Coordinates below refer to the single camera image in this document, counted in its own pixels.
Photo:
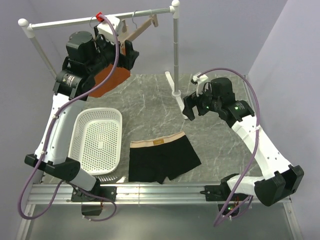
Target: beige waistband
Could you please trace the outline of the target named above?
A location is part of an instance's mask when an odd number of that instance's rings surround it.
[[[182,138],[185,135],[186,135],[185,132],[181,131],[181,132],[175,133],[170,136],[163,136],[163,137],[159,137],[156,139],[132,141],[130,143],[130,148],[153,147],[156,145],[167,144],[167,143],[173,142],[179,138]]]

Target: perforated basket bottom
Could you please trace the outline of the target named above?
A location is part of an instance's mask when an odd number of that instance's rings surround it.
[[[119,124],[114,120],[94,120],[84,127],[81,167],[90,174],[110,173],[118,164]]]

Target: robotic arm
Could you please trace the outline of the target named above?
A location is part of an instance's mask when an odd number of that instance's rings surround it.
[[[261,177],[245,176],[235,193],[257,197],[265,206],[284,199],[296,192],[303,176],[303,169],[292,164],[277,150],[261,127],[256,127],[257,117],[249,104],[236,100],[232,83],[226,77],[209,80],[206,75],[197,77],[191,82],[197,85],[194,93],[183,99],[184,110],[191,121],[195,119],[193,107],[198,115],[215,112],[227,125],[238,134],[251,153],[254,151],[256,131],[259,131],[259,143],[255,160],[262,171]],[[227,199],[240,175],[235,173],[221,180],[220,193]]]
[[[108,16],[116,33],[122,30],[120,19]],[[53,87],[53,104],[50,116],[55,116],[58,109],[70,100],[91,90],[96,82],[95,76],[110,64],[114,64],[116,44],[113,32],[106,22],[94,27],[95,37],[90,32],[79,31],[69,37],[66,44],[68,56],[65,58],[62,71],[57,75]],[[125,53],[119,54],[117,67],[131,70],[139,53],[133,49],[128,40],[124,43]],[[87,96],[71,103],[55,121],[48,141],[47,150],[40,170],[69,182],[93,195],[101,196],[100,181],[84,171],[80,163],[68,156],[73,126],[78,114],[85,105]],[[48,120],[43,138],[34,154],[28,154],[24,162],[35,167],[43,148],[52,118]]]

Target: pole connector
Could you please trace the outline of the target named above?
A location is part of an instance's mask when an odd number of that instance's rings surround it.
[[[32,29],[32,27],[29,25],[29,22],[24,19],[24,18],[20,18],[18,20],[18,24],[19,26],[22,28],[22,30],[24,31],[25,35],[29,38],[29,39],[33,39],[35,37],[35,33],[34,30]]]
[[[170,6],[171,13],[173,14],[174,19],[179,18],[179,6],[180,1],[179,0],[173,0]]]

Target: gold label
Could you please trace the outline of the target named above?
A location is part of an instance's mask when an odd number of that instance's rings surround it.
[[[164,143],[165,143],[165,140],[163,138],[153,141],[154,146],[159,144],[164,144]]]

